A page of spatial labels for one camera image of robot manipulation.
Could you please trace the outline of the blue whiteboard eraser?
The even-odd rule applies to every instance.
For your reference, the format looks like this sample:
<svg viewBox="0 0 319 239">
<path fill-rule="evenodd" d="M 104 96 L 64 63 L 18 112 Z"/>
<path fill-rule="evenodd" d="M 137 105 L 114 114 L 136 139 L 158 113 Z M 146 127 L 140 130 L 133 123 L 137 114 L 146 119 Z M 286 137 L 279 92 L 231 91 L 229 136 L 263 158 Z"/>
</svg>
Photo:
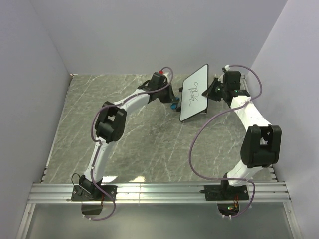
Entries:
<svg viewBox="0 0 319 239">
<path fill-rule="evenodd" d="M 172 110 L 176 110 L 176 111 L 177 111 L 177 109 L 178 109 L 178 107 L 179 107 L 180 98 L 179 98 L 179 97 L 176 97 L 175 99 L 176 99 L 176 101 L 173 102 L 173 103 L 171 103 L 170 108 L 171 108 Z"/>
</svg>

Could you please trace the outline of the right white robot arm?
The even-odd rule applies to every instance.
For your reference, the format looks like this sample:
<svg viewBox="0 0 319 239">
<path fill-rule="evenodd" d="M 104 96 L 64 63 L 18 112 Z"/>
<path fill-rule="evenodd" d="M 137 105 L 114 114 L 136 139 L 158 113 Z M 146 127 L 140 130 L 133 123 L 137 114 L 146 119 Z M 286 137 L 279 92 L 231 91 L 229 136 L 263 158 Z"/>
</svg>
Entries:
<svg viewBox="0 0 319 239">
<path fill-rule="evenodd" d="M 238 187 L 246 184 L 257 172 L 275 164 L 279 160 L 282 130 L 269 123 L 255 107 L 247 90 L 241 89 L 241 73 L 224 70 L 215 78 L 203 96 L 214 101 L 227 103 L 241 123 L 246 133 L 240 149 L 240 161 L 224 175 L 220 194 L 225 199 L 233 198 Z"/>
</svg>

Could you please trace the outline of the small white whiteboard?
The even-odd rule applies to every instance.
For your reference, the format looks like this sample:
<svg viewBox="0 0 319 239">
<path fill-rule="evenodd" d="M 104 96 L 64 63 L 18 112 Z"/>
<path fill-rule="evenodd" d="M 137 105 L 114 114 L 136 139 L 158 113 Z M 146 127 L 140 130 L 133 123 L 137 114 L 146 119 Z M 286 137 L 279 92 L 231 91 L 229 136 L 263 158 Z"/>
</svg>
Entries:
<svg viewBox="0 0 319 239">
<path fill-rule="evenodd" d="M 207 110 L 208 98 L 202 94 L 208 89 L 208 73 L 209 65 L 204 64 L 183 81 L 179 117 L 181 122 Z"/>
</svg>

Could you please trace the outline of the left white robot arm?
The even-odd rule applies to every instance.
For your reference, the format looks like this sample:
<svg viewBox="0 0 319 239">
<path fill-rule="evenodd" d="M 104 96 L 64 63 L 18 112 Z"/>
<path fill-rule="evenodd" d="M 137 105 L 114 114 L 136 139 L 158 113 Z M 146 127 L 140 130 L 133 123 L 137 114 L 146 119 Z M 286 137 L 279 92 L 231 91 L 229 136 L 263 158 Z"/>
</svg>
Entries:
<svg viewBox="0 0 319 239">
<path fill-rule="evenodd" d="M 79 186 L 89 200 L 96 200 L 101 194 L 106 162 L 115 142 L 124 133 L 127 116 L 157 99 L 163 104 L 178 104 L 171 86 L 173 73 L 165 73 L 166 69 L 171 70 L 165 67 L 154 72 L 133 93 L 114 103 L 106 101 L 96 113 L 90 129 L 95 142 L 94 151 L 84 175 L 79 179 Z"/>
</svg>

